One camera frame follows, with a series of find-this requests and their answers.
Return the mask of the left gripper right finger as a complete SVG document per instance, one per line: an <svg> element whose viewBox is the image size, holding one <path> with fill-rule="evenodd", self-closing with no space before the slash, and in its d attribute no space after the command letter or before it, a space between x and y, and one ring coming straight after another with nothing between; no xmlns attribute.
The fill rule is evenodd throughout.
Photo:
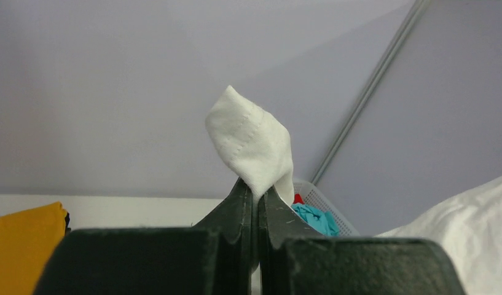
<svg viewBox="0 0 502 295"><path fill-rule="evenodd" d="M321 235L274 189L259 201L263 294L464 294L436 242Z"/></svg>

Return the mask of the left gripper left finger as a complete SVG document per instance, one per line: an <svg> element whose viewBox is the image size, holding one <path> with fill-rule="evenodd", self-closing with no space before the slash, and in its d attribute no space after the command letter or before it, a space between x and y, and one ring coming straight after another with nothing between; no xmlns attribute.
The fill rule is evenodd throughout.
<svg viewBox="0 0 502 295"><path fill-rule="evenodd" d="M56 247L35 294L249 294L253 195L239 179L192 227L79 229Z"/></svg>

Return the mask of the white t shirt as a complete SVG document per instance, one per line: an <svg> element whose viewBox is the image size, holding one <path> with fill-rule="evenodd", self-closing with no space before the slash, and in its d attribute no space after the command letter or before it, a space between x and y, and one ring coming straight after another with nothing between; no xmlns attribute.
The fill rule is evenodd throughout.
<svg viewBox="0 0 502 295"><path fill-rule="evenodd" d="M271 113L227 87L205 126L221 160L249 186L255 202L274 187L285 204L293 203L291 138ZM502 294L502 176L448 198L382 237L437 242L467 294Z"/></svg>

